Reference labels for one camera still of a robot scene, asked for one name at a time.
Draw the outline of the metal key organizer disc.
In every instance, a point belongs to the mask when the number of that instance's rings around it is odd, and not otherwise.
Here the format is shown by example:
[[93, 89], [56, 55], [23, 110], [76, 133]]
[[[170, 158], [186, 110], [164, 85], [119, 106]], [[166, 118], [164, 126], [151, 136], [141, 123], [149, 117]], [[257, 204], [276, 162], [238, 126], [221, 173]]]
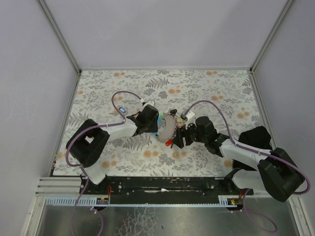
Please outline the metal key organizer disc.
[[172, 139], [176, 132], [176, 127], [176, 119], [172, 115], [161, 115], [157, 120], [156, 138], [161, 142], [167, 142]]

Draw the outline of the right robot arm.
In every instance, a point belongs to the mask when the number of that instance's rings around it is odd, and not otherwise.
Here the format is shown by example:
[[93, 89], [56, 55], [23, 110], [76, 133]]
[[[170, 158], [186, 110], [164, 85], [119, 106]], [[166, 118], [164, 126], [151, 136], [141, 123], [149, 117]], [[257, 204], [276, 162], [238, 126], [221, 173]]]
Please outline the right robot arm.
[[251, 167], [250, 171], [234, 169], [231, 178], [240, 189], [266, 191], [274, 199], [285, 202], [306, 180], [285, 150], [268, 150], [237, 142], [217, 132], [206, 116], [176, 129], [174, 145], [183, 148], [193, 142], [202, 143], [211, 154]]

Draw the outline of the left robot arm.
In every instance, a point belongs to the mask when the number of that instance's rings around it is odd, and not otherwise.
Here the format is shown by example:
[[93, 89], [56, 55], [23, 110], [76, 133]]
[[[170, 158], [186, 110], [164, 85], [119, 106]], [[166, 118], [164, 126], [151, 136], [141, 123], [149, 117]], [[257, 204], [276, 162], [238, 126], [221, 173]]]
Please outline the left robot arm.
[[99, 158], [105, 145], [113, 140], [158, 131], [158, 109], [149, 103], [121, 123], [100, 125], [86, 120], [66, 144], [66, 154], [79, 161], [83, 173], [95, 185], [106, 177]]

